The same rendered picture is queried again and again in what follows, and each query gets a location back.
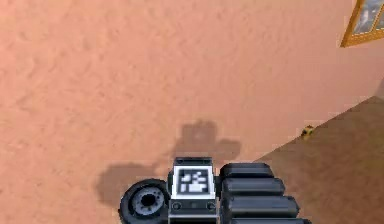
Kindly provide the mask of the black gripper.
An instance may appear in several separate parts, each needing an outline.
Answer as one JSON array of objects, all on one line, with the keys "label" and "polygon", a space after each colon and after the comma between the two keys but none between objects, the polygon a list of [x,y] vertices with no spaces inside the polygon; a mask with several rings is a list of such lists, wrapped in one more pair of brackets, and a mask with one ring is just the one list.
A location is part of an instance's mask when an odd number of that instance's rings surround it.
[{"label": "black gripper", "polygon": [[118,209],[120,221],[122,224],[166,224],[169,200],[164,180],[139,181],[121,197]]}]

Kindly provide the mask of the gold framed wall picture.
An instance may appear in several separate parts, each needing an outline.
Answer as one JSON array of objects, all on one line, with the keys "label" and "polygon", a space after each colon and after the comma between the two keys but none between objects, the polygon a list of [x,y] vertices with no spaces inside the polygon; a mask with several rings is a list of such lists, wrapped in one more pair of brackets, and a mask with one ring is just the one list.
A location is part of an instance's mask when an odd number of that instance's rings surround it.
[{"label": "gold framed wall picture", "polygon": [[384,39],[384,0],[356,0],[340,46]]}]

